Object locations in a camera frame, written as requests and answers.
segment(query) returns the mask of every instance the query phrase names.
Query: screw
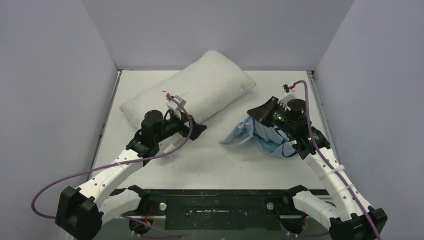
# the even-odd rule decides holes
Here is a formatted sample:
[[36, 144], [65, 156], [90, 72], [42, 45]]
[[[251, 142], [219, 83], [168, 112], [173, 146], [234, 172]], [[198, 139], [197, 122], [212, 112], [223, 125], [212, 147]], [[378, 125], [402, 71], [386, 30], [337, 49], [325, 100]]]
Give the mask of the screw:
[[268, 210], [274, 210], [274, 203], [272, 203], [272, 202], [268, 202], [268, 203], [266, 204], [266, 209], [268, 209]]
[[167, 204], [166, 204], [166, 203], [164, 203], [164, 202], [161, 202], [161, 203], [159, 204], [159, 209], [160, 209], [161, 211], [165, 211], [165, 209], [167, 209]]

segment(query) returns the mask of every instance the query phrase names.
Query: pillowcase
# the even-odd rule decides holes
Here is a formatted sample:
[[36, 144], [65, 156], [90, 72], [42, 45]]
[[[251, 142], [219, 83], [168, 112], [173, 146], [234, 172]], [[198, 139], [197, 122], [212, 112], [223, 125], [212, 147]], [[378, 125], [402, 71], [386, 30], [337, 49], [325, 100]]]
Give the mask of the pillowcase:
[[172, 77], [140, 92], [119, 109], [130, 125], [139, 129], [145, 114], [168, 110], [165, 95], [178, 95], [184, 108], [201, 123], [256, 86], [256, 82], [234, 62], [217, 51], [206, 52], [199, 60]]

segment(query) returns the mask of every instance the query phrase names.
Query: gray wall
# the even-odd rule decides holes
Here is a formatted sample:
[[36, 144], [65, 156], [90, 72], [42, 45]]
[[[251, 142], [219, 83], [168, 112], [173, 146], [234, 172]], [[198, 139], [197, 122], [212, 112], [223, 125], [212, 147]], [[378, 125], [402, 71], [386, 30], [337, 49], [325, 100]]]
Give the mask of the gray wall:
[[424, 238], [424, 2], [356, 0], [316, 69], [340, 161], [388, 222]]
[[[117, 76], [80, 0], [0, 1], [0, 239], [60, 239], [31, 199], [91, 167]], [[67, 181], [38, 208], [55, 215]]]
[[313, 70], [354, 0], [82, 0], [120, 69], [217, 50], [249, 70]]

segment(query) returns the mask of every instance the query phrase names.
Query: robotic arm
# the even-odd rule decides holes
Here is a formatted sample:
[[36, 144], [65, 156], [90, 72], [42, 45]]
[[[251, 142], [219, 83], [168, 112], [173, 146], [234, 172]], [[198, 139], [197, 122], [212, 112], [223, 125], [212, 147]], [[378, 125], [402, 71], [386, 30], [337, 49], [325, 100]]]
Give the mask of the robotic arm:
[[376, 239], [376, 232], [380, 233], [387, 221], [386, 213], [381, 208], [375, 210], [359, 193], [325, 136], [311, 126], [307, 102], [293, 95], [295, 84], [283, 87], [282, 99], [273, 96], [247, 113], [262, 125], [287, 134], [289, 143], [313, 169], [335, 206], [318, 199], [301, 185], [287, 191], [287, 201], [326, 227], [333, 240]]
[[[184, 106], [185, 101], [182, 98], [178, 96], [173, 98], [179, 101], [180, 106]], [[104, 169], [77, 188], [68, 186], [62, 191], [55, 217], [58, 226], [79, 240], [90, 240], [107, 221], [138, 208], [147, 192], [135, 185], [109, 197], [128, 176], [149, 162], [149, 160], [134, 163], [127, 161], [155, 156], [159, 152], [159, 143], [174, 134], [179, 133], [183, 137], [188, 137], [190, 128], [186, 122], [192, 123], [189, 136], [192, 141], [207, 128], [205, 125], [197, 124], [191, 115], [189, 120], [187, 115], [181, 114], [182, 109], [178, 104], [170, 101], [167, 105], [169, 110], [165, 117], [158, 110], [146, 113], [141, 122], [141, 129], [112, 162], [115, 166]]]

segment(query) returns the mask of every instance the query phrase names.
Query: crumpled fabric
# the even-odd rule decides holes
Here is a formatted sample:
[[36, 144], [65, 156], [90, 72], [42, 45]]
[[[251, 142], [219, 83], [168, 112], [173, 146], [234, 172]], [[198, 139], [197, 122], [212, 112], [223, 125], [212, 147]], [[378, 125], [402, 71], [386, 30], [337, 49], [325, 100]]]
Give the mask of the crumpled fabric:
[[295, 149], [286, 143], [289, 139], [287, 134], [280, 130], [277, 132], [276, 128], [260, 124], [248, 114], [240, 119], [232, 131], [219, 142], [228, 144], [236, 136], [241, 136], [239, 145], [253, 140], [262, 152], [274, 157], [283, 158], [295, 153]]

